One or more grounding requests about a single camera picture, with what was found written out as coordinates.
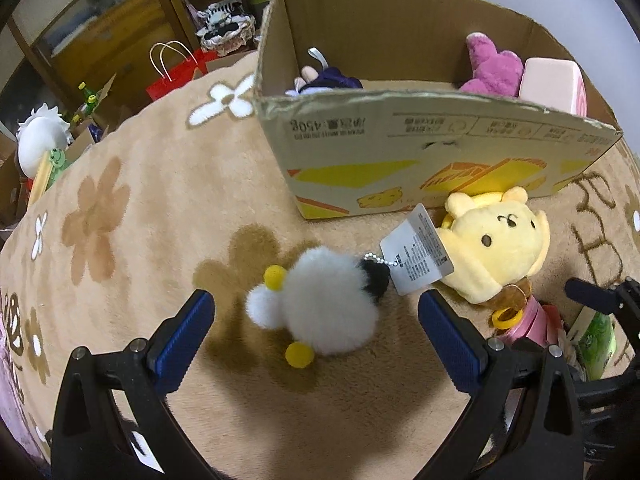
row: yellow plush toy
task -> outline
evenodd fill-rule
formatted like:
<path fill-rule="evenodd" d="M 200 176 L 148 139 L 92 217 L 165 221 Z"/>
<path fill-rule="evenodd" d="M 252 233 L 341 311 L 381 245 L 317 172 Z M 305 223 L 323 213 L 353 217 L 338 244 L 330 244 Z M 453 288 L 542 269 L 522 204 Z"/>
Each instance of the yellow plush toy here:
<path fill-rule="evenodd" d="M 521 187 L 447 198 L 449 215 L 437 231 L 454 271 L 442 282 L 469 303 L 484 303 L 505 285 L 541 269 L 549 249 L 549 224 L 543 211 L 529 209 L 527 199 Z"/>

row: beige fleece blanket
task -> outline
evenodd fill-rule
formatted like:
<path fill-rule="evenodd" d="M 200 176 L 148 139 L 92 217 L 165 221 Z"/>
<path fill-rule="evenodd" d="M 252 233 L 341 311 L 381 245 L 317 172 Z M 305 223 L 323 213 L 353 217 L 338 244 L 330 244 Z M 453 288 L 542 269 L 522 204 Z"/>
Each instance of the beige fleece blanket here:
<path fill-rule="evenodd" d="M 149 337 L 194 288 L 213 293 L 216 321 L 169 402 L 205 459 L 229 475 L 412 478 L 462 412 L 468 397 L 418 323 L 418 293 L 400 298 L 390 286 L 370 344 L 304 370 L 284 361 L 286 332 L 246 316 L 244 298 L 268 265 L 288 266 L 314 244 L 379 251 L 406 215 L 300 217 L 253 114 L 255 63 L 248 55 L 128 120 L 65 171 L 2 250 L 16 386 L 47 456 L 43 435 L 72 349 L 115 351 Z M 532 201 L 552 236 L 534 294 L 569 322 L 580 306 L 562 293 L 568 277 L 607 286 L 640 276 L 639 197 L 640 173 L 619 142 L 573 184 Z M 441 290 L 490 333 L 487 310 Z M 621 340 L 615 370 L 629 358 Z"/>

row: white sticker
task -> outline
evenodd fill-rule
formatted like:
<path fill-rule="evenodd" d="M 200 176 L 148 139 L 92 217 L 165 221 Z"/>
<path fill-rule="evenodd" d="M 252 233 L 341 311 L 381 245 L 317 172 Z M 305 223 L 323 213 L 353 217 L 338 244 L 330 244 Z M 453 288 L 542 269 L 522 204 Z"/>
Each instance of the white sticker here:
<path fill-rule="evenodd" d="M 453 272 L 453 263 L 422 204 L 380 242 L 380 248 L 385 260 L 398 262 L 390 269 L 400 296 L 425 288 Z"/>

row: purple plush toy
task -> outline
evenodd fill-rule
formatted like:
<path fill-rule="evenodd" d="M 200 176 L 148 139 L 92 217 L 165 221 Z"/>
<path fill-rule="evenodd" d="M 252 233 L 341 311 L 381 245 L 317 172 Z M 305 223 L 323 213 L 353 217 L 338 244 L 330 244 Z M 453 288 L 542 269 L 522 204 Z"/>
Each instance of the purple plush toy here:
<path fill-rule="evenodd" d="M 460 90 L 473 94 L 516 97 L 524 67 L 520 58 L 510 50 L 497 51 L 494 42 L 482 32 L 466 37 L 474 78 Z"/>

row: red gift bag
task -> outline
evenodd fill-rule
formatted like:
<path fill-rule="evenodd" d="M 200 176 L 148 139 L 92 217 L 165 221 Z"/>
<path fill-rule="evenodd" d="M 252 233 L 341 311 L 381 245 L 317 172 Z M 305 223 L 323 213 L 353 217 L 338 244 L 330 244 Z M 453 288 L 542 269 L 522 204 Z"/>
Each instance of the red gift bag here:
<path fill-rule="evenodd" d="M 191 57 L 185 56 L 178 49 L 171 46 L 172 43 L 179 44 L 184 50 L 186 50 Z M 156 62 L 153 58 L 153 51 L 156 46 L 161 45 L 160 49 L 160 65 L 162 66 L 162 71 L 156 65 Z M 174 66 L 171 70 L 167 71 L 164 66 L 164 59 L 162 59 L 162 54 L 166 48 L 170 48 L 174 50 L 178 54 L 180 54 L 184 61 Z M 169 41 L 167 43 L 156 43 L 149 49 L 149 59 L 151 60 L 152 65 L 156 69 L 156 72 L 161 75 L 161 78 L 146 87 L 146 93 L 149 94 L 149 97 L 153 101 L 157 101 L 159 98 L 167 95 L 171 90 L 175 90 L 186 85 L 191 79 L 193 79 L 193 72 L 196 68 L 200 69 L 203 74 L 207 73 L 207 61 L 211 61 L 216 59 L 218 56 L 215 52 L 204 52 L 201 48 L 199 48 L 194 54 L 185 47 L 180 41 Z"/>

